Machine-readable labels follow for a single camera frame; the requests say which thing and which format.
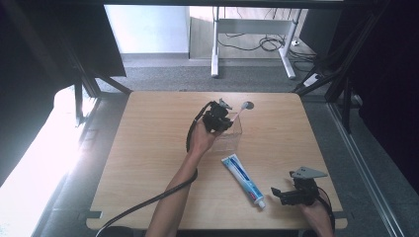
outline gray floor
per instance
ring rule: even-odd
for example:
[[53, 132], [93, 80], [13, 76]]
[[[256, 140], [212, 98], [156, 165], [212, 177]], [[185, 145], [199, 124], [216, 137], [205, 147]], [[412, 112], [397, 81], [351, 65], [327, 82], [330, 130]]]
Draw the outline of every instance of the gray floor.
[[[127, 78], [116, 79], [136, 91], [283, 93], [292, 89], [304, 75], [304, 72], [297, 72], [295, 80], [287, 79], [284, 68], [274, 59], [223, 60], [220, 63], [219, 79], [210, 78], [208, 60], [189, 60], [184, 55], [165, 55], [163, 58], [125, 55], [124, 62]], [[34, 236], [96, 234], [94, 230], [87, 228], [85, 221], [127, 101], [127, 96], [116, 89], [103, 82], [100, 82], [100, 86], [104, 93], [97, 110], [86, 125], [86, 136], [81, 146], [83, 157], [74, 172], [61, 182]], [[336, 234], [390, 236], [335, 124], [329, 106], [323, 100], [322, 95], [326, 89], [327, 85], [306, 95], [302, 100], [342, 202], [343, 215], [348, 218], [348, 227], [338, 230]], [[419, 236], [419, 197], [365, 128], [357, 109], [352, 109], [351, 112], [351, 128], [352, 135], [388, 200], [404, 236]], [[254, 236], [274, 236], [272, 233], [265, 234], [255, 232]]]

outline toothpaste tube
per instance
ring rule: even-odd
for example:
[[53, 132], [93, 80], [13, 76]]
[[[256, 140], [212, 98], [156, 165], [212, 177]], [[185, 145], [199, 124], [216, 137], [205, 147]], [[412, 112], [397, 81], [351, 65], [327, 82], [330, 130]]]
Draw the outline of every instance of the toothpaste tube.
[[222, 164], [234, 175], [237, 181], [240, 183], [243, 190], [249, 196], [249, 198], [255, 204], [259, 204], [261, 208], [265, 207], [265, 203], [263, 202], [263, 195], [258, 190], [256, 185], [250, 179], [249, 175], [244, 170], [243, 166], [240, 163], [236, 154], [232, 154], [224, 159], [221, 160]]

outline white wall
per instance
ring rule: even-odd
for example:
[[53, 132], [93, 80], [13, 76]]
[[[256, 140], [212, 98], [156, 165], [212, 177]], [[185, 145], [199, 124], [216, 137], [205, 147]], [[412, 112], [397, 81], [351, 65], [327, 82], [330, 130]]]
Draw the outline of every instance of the white wall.
[[120, 53], [189, 52], [189, 7], [106, 5]]

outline metal frame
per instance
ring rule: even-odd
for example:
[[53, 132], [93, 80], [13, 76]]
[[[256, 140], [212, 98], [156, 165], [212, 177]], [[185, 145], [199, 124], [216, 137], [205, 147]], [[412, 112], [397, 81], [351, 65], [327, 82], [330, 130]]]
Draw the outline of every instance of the metal frame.
[[280, 57], [290, 79], [295, 78], [293, 67], [288, 59], [288, 52], [293, 40], [301, 9], [296, 9], [292, 21], [284, 20], [245, 20], [220, 19], [219, 7], [215, 7], [213, 19], [213, 44], [210, 65], [211, 77], [218, 77], [218, 34], [254, 34], [254, 35], [287, 35], [284, 48], [279, 49]]

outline forearm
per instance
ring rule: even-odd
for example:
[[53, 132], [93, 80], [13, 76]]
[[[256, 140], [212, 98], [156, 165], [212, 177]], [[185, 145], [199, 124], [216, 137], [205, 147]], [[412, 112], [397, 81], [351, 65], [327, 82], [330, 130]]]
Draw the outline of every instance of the forearm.
[[[170, 190], [189, 180], [195, 174], [201, 156], [200, 154], [188, 154], [166, 190]], [[146, 237], [176, 236], [190, 187], [191, 185], [184, 187], [175, 194], [162, 199], [157, 204]]]

